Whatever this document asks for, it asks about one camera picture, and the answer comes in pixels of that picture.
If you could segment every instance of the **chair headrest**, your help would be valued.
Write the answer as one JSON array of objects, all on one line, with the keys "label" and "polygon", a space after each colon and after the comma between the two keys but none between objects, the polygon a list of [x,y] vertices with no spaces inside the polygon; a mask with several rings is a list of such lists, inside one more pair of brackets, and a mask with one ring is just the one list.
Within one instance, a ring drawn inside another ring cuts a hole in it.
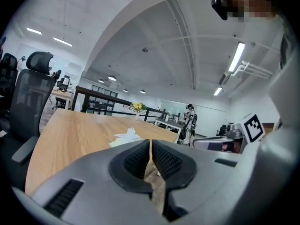
[{"label": "chair headrest", "polygon": [[6,68],[9,70],[16,70],[17,69],[17,58],[9,53],[4,54],[3,59],[0,63],[0,68]]},{"label": "chair headrest", "polygon": [[28,69],[49,75],[49,62],[53,55],[49,52],[34,52],[27,61],[26,66]]}]

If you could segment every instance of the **flower vase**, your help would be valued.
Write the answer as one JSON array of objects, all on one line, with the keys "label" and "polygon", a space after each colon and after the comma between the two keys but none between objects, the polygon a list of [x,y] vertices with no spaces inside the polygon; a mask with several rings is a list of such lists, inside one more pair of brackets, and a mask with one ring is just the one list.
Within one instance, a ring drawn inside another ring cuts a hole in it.
[{"label": "flower vase", "polygon": [[140,119],[140,112],[136,112],[135,120],[139,120],[139,119]]}]

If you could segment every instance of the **desk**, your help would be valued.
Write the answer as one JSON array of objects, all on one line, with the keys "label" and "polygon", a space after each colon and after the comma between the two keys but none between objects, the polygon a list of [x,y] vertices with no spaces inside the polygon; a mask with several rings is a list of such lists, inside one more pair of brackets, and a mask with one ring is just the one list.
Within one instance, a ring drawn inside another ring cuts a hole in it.
[{"label": "desk", "polygon": [[68,110],[68,108],[69,108],[69,102],[70,102],[70,99],[72,97],[72,93],[70,93],[70,92],[62,92],[60,90],[58,90],[58,91],[52,90],[50,96],[54,96],[56,98],[65,99],[66,100],[65,109]]},{"label": "desk", "polygon": [[155,119],[155,124],[154,125],[157,126],[158,123],[165,124],[166,125],[166,127],[165,127],[166,129],[168,127],[172,127],[172,128],[178,129],[178,133],[177,133],[178,136],[177,136],[177,138],[175,140],[175,143],[177,143],[179,135],[180,135],[180,132],[183,129],[183,127],[185,126],[185,124],[179,124],[179,123],[171,121],[171,120],[169,120],[169,121],[166,122],[164,119]]},{"label": "desk", "polygon": [[82,156],[109,149],[108,143],[134,128],[142,139],[175,142],[177,135],[135,118],[103,116],[57,109],[45,126],[29,163],[25,193],[31,195],[46,179]]}]

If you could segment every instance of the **white paper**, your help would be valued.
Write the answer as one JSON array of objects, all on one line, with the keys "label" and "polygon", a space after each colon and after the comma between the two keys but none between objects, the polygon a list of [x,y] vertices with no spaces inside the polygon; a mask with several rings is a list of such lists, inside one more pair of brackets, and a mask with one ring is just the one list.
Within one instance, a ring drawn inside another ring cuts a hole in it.
[{"label": "white paper", "polygon": [[115,134],[115,136],[118,138],[109,144],[111,147],[141,140],[141,137],[138,134],[135,134],[135,129],[133,127],[128,128],[127,133]]}]

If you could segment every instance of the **window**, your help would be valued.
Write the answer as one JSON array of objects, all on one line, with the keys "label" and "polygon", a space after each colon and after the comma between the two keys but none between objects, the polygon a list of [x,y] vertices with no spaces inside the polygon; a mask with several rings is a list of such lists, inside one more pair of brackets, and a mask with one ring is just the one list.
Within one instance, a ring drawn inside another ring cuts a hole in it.
[{"label": "window", "polygon": [[[96,92],[100,92],[112,97],[117,97],[117,93],[116,92],[112,92],[109,90],[106,90],[104,88],[100,88],[97,87],[95,85],[92,85],[91,90],[96,91]],[[89,104],[91,108],[98,108],[98,109],[103,109],[103,110],[109,110],[112,111],[113,107],[114,107],[114,102],[111,101],[107,101],[104,99],[100,99],[100,98],[95,98],[95,97],[90,97],[89,98]],[[87,110],[87,113],[93,113],[93,110]],[[103,112],[103,111],[94,111],[95,114],[101,114],[101,115],[106,115],[106,116],[111,116],[112,113],[111,112]]]}]

